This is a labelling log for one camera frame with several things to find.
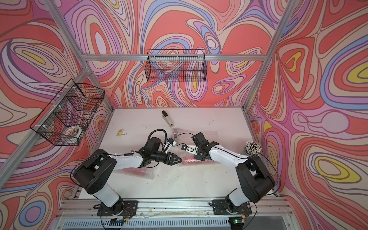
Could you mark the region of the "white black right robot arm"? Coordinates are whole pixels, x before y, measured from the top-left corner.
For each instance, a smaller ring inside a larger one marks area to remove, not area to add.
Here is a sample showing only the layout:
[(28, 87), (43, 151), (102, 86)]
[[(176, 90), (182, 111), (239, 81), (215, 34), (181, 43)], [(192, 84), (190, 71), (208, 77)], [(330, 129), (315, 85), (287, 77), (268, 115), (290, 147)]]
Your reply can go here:
[(209, 142), (201, 132), (192, 136), (192, 140), (195, 159), (216, 161), (236, 172), (240, 186), (225, 197), (228, 210), (232, 211), (248, 202), (257, 203), (275, 187), (273, 176), (258, 155), (235, 153), (215, 141)]

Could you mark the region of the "clear bubble wrap sheet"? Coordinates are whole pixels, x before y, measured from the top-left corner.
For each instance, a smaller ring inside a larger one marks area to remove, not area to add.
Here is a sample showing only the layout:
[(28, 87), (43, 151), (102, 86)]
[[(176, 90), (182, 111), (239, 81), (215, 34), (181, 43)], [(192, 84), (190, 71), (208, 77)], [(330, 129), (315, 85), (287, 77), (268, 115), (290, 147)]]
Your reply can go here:
[(133, 177), (138, 177), (138, 178), (143, 178), (143, 179), (148, 179), (148, 180), (153, 180), (157, 174), (157, 169), (148, 168), (148, 167), (125, 168), (125, 169), (117, 170), (117, 173), (128, 175), (128, 176), (133, 176)]

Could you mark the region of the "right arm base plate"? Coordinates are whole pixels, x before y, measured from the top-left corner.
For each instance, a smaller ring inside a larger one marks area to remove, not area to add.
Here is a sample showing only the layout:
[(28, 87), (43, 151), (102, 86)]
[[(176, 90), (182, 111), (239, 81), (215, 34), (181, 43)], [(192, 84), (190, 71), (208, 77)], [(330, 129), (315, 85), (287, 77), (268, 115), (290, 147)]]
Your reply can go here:
[(208, 205), (213, 208), (214, 215), (242, 215), (247, 217), (252, 214), (249, 202), (235, 206), (229, 200), (214, 199)]

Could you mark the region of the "pink bottle with label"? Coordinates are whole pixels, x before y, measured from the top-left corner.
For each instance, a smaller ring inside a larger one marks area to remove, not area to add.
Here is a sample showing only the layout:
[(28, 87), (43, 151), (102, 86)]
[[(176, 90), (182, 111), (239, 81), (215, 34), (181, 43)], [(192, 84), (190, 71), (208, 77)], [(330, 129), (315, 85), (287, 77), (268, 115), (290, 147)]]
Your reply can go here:
[(154, 175), (154, 171), (148, 168), (127, 168), (127, 169), (123, 169), (122, 172), (125, 174), (140, 176), (140, 177), (150, 177)]

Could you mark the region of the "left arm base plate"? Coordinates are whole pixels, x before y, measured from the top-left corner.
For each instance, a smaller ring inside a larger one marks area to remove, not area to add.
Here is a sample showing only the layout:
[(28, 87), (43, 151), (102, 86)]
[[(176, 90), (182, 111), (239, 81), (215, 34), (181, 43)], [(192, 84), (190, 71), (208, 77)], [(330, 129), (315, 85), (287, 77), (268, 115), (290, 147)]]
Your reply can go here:
[(133, 217), (137, 213), (138, 203), (139, 202), (137, 200), (119, 200), (109, 208), (101, 202), (97, 215), (99, 217)]

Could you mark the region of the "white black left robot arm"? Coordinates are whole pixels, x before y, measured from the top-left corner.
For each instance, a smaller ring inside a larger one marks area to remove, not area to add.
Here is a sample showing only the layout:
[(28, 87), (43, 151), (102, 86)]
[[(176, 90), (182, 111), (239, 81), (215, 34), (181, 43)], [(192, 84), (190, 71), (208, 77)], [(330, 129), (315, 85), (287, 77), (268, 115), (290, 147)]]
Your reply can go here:
[(78, 184), (90, 195), (100, 200), (114, 215), (124, 207), (121, 196), (108, 184), (112, 172), (128, 168), (144, 168), (152, 161), (173, 166), (182, 163), (176, 154), (160, 150), (162, 141), (150, 138), (137, 151), (125, 154), (112, 154), (103, 149), (95, 151), (72, 173)]

